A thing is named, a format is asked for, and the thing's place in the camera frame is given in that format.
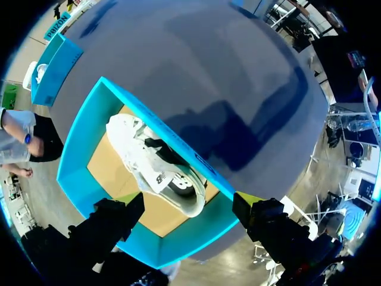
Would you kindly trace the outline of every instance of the text sign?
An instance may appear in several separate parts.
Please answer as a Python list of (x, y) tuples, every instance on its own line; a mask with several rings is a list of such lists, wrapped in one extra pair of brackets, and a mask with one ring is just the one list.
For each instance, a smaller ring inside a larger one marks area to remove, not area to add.
[(45, 40), (50, 41), (54, 35), (57, 33), (58, 29), (62, 27), (63, 24), (70, 18), (70, 14), (68, 12), (63, 12), (61, 18), (59, 18), (53, 25), (50, 26), (49, 30), (45, 33), (43, 37)]

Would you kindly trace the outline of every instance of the green object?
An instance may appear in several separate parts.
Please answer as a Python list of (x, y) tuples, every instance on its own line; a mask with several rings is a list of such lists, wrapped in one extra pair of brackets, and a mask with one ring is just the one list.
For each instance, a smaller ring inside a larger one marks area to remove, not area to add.
[(19, 86), (7, 83), (2, 97), (1, 106), (6, 109), (14, 109), (14, 103), (16, 102), (16, 95)]

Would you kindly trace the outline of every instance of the blue wristband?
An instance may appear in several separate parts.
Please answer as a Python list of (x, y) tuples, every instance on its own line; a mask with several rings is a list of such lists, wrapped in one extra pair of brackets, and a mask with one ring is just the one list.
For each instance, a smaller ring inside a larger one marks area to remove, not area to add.
[(30, 140), (32, 139), (32, 136), (28, 133), (27, 135), (25, 135), (25, 138), (24, 138), (24, 143), (26, 145), (28, 145), (30, 143)]

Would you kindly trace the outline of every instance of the white sneaker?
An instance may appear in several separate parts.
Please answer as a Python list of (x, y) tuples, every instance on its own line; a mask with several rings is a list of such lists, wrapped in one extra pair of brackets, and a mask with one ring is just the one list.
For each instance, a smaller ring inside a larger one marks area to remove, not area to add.
[(188, 217), (200, 214), (205, 205), (206, 179), (141, 119), (117, 114), (110, 118), (106, 130), (111, 145), (141, 191), (161, 197)]

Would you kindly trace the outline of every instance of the cyan box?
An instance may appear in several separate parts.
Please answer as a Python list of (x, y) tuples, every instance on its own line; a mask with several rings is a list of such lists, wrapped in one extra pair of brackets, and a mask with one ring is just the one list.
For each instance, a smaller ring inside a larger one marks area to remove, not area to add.
[(124, 105), (220, 190), (201, 214), (188, 219), (165, 237), (159, 237), (138, 223), (129, 239), (118, 243), (118, 247), (129, 255), (158, 269), (202, 250), (238, 223), (232, 212), (234, 190), (134, 95), (102, 77), (73, 122), (57, 175), (59, 185), (84, 217), (89, 217), (97, 201), (110, 198), (87, 165), (106, 132), (109, 118)]
[[(32, 103), (52, 106), (65, 78), (83, 51), (65, 36), (58, 33), (46, 46), (32, 73)], [(37, 83), (37, 67), (47, 64), (48, 68), (40, 83)]]

